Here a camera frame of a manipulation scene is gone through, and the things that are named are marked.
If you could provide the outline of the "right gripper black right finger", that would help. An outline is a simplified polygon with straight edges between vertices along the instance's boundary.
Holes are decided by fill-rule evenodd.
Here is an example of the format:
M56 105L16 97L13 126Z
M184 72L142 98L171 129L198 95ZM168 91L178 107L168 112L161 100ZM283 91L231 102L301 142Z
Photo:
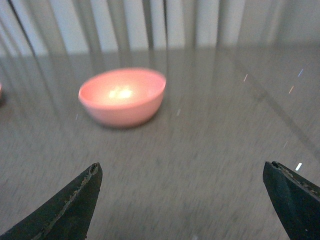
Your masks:
M320 187L283 164L265 162L263 183L291 240L320 238Z

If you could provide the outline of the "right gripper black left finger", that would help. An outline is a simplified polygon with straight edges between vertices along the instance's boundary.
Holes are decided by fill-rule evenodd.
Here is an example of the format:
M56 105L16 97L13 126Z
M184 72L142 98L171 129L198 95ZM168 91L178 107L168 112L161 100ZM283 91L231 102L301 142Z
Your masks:
M84 240L103 179L97 162L90 165L38 209L0 236L2 240Z

